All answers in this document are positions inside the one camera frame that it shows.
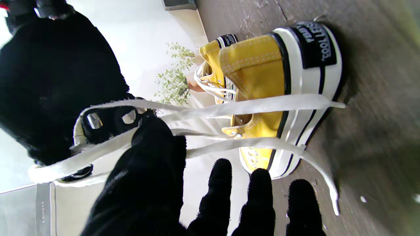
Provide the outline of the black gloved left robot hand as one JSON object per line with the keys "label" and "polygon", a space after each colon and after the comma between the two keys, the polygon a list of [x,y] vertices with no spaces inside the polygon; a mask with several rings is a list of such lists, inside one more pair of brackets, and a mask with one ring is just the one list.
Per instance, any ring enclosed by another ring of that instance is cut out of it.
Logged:
{"label": "black gloved left robot hand", "polygon": [[[186,138],[174,136],[163,120],[151,115],[141,119],[131,145],[111,171],[80,236],[227,235],[232,190],[229,160],[216,160],[198,216],[185,227],[179,219]],[[287,215],[286,236],[326,236],[310,182],[291,182]],[[247,202],[232,236],[274,236],[275,222],[271,178],[259,168],[250,175]]]}

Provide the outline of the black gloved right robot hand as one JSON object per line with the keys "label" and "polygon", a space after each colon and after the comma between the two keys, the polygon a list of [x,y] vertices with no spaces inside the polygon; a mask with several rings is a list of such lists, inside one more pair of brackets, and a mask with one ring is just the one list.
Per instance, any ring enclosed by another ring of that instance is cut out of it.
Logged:
{"label": "black gloved right robot hand", "polygon": [[5,18],[12,38],[1,48],[1,129],[42,167],[72,156],[84,109],[135,98],[101,32],[66,12],[52,20],[29,7]]}

